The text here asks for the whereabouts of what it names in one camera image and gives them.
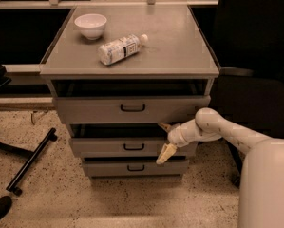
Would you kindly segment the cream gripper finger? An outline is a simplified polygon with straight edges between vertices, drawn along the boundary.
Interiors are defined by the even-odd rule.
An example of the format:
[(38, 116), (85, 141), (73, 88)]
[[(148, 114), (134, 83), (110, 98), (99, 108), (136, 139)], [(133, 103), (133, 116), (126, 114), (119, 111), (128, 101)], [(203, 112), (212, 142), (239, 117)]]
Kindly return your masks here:
[(177, 152), (177, 147), (172, 143), (165, 143), (162, 147), (161, 153), (159, 154), (156, 164), (161, 165), (167, 162), (175, 153)]
[(166, 133), (169, 133), (172, 130), (172, 125), (169, 123), (158, 123), (158, 126)]

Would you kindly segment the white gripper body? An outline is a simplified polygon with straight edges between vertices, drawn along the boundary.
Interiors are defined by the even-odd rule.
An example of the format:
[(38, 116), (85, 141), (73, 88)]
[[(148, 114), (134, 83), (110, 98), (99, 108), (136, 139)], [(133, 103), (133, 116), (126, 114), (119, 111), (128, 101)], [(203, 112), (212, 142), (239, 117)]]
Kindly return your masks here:
[(177, 148), (182, 148), (188, 144), (188, 141), (184, 139), (181, 131), (181, 125), (172, 125), (168, 130), (168, 141)]

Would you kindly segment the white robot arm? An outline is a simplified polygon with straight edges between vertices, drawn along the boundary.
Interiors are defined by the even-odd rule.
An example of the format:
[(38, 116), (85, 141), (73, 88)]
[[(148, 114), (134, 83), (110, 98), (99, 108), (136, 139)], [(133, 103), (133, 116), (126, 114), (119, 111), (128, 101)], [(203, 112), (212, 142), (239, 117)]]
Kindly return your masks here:
[(223, 138), (231, 143), (245, 155), (237, 228), (284, 228), (284, 139), (230, 122), (208, 107), (186, 123), (161, 123), (160, 127), (167, 133), (168, 142), (162, 147), (158, 164), (192, 142)]

